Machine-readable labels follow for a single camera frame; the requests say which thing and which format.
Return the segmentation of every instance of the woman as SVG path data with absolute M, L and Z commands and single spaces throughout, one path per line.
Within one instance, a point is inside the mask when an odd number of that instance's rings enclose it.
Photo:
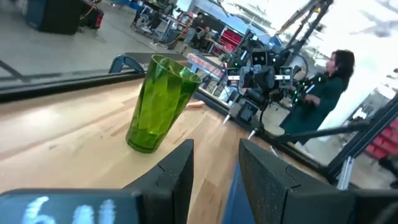
M 355 57 L 349 50 L 337 50 L 326 63 L 328 81 L 317 83 L 305 96 L 305 103 L 297 106 L 284 119 L 281 128 L 285 134 L 316 131 L 335 109 L 340 95 L 347 89 L 349 79 L 354 73 Z M 309 139 L 301 140 L 305 144 Z

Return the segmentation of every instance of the green glass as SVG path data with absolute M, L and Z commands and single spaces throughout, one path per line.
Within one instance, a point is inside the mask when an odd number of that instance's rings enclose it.
M 127 132 L 134 150 L 154 152 L 199 87 L 200 77 L 178 62 L 153 55 Z

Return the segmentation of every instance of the green jacket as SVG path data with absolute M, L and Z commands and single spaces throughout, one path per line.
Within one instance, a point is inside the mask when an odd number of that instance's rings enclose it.
M 329 112 L 335 109 L 340 95 L 344 92 L 344 83 L 341 78 L 334 78 L 325 83 L 318 83 L 308 93 L 320 98 L 318 106 L 305 103 L 297 106 L 280 124 L 285 129 L 285 134 L 316 131 L 328 116 Z M 309 139 L 300 141 L 305 144 Z

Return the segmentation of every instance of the workbench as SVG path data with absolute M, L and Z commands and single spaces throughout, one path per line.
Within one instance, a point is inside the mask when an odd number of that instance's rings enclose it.
M 155 153 L 133 151 L 125 136 L 141 84 L 136 80 L 0 105 L 0 192 L 29 187 L 120 189 L 181 142 L 194 139 L 188 222 L 220 223 L 238 141 L 249 133 L 232 122 L 222 126 L 224 117 L 204 106 L 186 109 Z M 266 142 L 251 140 L 269 150 Z

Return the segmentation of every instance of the dark hair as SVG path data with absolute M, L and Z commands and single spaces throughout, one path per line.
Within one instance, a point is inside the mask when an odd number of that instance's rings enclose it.
M 335 65 L 337 70 L 331 76 L 333 78 L 341 78 L 344 83 L 344 91 L 348 88 L 349 79 L 354 73 L 355 56 L 349 50 L 336 50 L 333 52 L 335 55 Z

